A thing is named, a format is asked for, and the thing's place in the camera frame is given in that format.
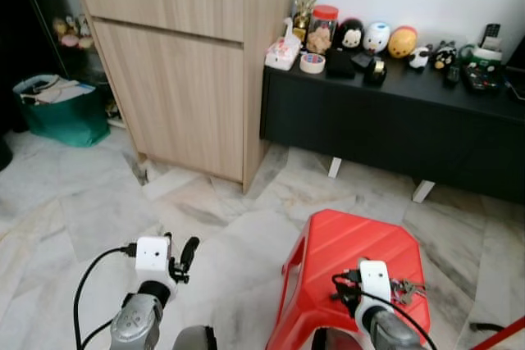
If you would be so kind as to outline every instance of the table leg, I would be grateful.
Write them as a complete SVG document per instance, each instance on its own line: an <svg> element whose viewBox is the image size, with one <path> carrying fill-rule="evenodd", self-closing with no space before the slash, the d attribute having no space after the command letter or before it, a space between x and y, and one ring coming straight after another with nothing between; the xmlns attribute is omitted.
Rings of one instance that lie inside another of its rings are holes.
<svg viewBox="0 0 525 350"><path fill-rule="evenodd" d="M330 170L328 170L328 176L330 178L335 178L337 176L340 165L341 165L341 159L339 157L333 157L331 159Z"/></svg>
<svg viewBox="0 0 525 350"><path fill-rule="evenodd" d="M414 202L423 202L425 197L430 193L435 183L430 180L422 180L419 183L419 186L416 188L416 191L413 192L412 201Z"/></svg>

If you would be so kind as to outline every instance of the plush toy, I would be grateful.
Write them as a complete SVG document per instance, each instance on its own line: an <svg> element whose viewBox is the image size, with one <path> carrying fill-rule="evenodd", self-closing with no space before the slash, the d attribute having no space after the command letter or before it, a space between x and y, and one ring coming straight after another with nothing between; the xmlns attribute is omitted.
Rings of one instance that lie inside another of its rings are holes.
<svg viewBox="0 0 525 350"><path fill-rule="evenodd" d="M62 18L55 18L52 20L52 28L58 36L59 40L67 33L67 23Z"/></svg>
<svg viewBox="0 0 525 350"><path fill-rule="evenodd" d="M80 25L80 35L82 37L90 36L91 30L89 30L88 26L88 20L86 19L84 14L80 14L78 17L79 25Z"/></svg>
<svg viewBox="0 0 525 350"><path fill-rule="evenodd" d="M79 28L76 25L76 20L72 16L66 16L67 33L75 36L79 35Z"/></svg>
<svg viewBox="0 0 525 350"><path fill-rule="evenodd" d="M454 41L449 43L446 43L445 40L441 41L440 46L434 53L434 68L437 70L442 70L452 66L456 61L457 52L458 51L456 50Z"/></svg>
<svg viewBox="0 0 525 350"><path fill-rule="evenodd" d="M417 47L409 55L410 67L423 71L428 63L428 59L432 54L432 44L428 44L426 47Z"/></svg>
<svg viewBox="0 0 525 350"><path fill-rule="evenodd" d="M363 38L363 23L355 18L350 18L341 23L336 30L333 48L352 49L361 44Z"/></svg>
<svg viewBox="0 0 525 350"><path fill-rule="evenodd" d="M410 26L400 26L392 33L388 41L388 52L392 57L401 58L408 56L418 41L418 33Z"/></svg>
<svg viewBox="0 0 525 350"><path fill-rule="evenodd" d="M383 22L371 24L365 30L363 47L370 53L378 53L386 48L390 37L390 27Z"/></svg>

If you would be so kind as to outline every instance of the black cable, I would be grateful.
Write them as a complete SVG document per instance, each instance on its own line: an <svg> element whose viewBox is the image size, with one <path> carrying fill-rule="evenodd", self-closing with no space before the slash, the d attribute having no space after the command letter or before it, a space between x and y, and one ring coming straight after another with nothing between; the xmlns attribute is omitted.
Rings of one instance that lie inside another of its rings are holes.
<svg viewBox="0 0 525 350"><path fill-rule="evenodd" d="M88 279L88 276L91 273L91 271L93 270L93 268L105 256L107 256L108 254L116 253L116 252L127 252L127 251L128 251L128 247L113 248L113 249L107 250L106 252L102 253L100 256L98 256L97 258L95 258L93 260L91 265L88 267L88 269L84 273L84 276L82 276L82 279L80 280L79 286L76 289L75 301L73 302L73 325L75 326L76 350L82 350L83 349L82 338L80 337L79 300L80 300L80 294L82 293L82 288L84 287L85 281Z"/></svg>
<svg viewBox="0 0 525 350"><path fill-rule="evenodd" d="M338 274L338 275L333 275L331 277L331 281L335 284L335 285L338 285L338 284L342 284L340 282L338 282L336 280L336 278L342 278L342 279L345 279L345 280L348 280L348 278L345 276L345 274ZM351 293L354 295L364 295L365 297L369 297L371 299L375 299L376 301L379 301L379 302L383 302L385 303L386 305L389 305L391 307L393 307L396 311L398 311L405 319L407 319L408 321L410 321L410 323L412 323L412 325L414 327L416 327L418 329L418 331L421 333L421 335L423 335L423 338L425 338L425 340L428 342L428 344L430 345L431 349L432 350L437 350L437 347L436 345L434 344L434 342L432 341L432 339L430 338L430 336L428 336L427 332L406 312L404 311L403 309L401 309L400 307L398 307L397 305L395 305L394 303L392 302L389 302L389 301L386 301L385 299L383 298L380 298L380 297L377 297L375 295L372 295L370 293L365 293L364 291L361 291L361 289L355 287L355 288L350 288L349 286L347 286L349 289L351 289Z"/></svg>
<svg viewBox="0 0 525 350"><path fill-rule="evenodd" d="M91 341L91 339L93 339L100 331L104 330L106 327L111 325L111 323L112 323L112 320L106 321L104 324L99 326L95 331L93 331L91 334L89 334L88 337L86 339L84 339L84 342L82 342L82 350L85 349L85 347L88 345L88 343L89 343L89 341Z"/></svg>

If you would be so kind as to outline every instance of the cabinet door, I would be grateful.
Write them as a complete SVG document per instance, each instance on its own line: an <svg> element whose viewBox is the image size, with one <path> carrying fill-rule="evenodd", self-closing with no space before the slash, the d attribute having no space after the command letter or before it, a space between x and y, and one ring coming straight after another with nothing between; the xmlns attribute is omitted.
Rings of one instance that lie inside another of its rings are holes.
<svg viewBox="0 0 525 350"><path fill-rule="evenodd" d="M242 49L94 23L140 152L242 180Z"/></svg>

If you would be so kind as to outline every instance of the red plastic stool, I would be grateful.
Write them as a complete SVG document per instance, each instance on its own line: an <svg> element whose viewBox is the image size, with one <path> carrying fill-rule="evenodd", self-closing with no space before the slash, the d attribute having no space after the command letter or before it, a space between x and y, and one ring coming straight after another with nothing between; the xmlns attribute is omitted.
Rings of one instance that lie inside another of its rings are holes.
<svg viewBox="0 0 525 350"><path fill-rule="evenodd" d="M304 226L282 267L281 304L266 350L299 349L321 327L358 331L348 310L330 296L336 290L332 275L355 269L360 257L385 261L391 278L424 283L418 241L402 227L338 211L318 212ZM297 286L285 306L290 269L299 265ZM430 329L425 298L414 296L405 311L425 331Z"/></svg>

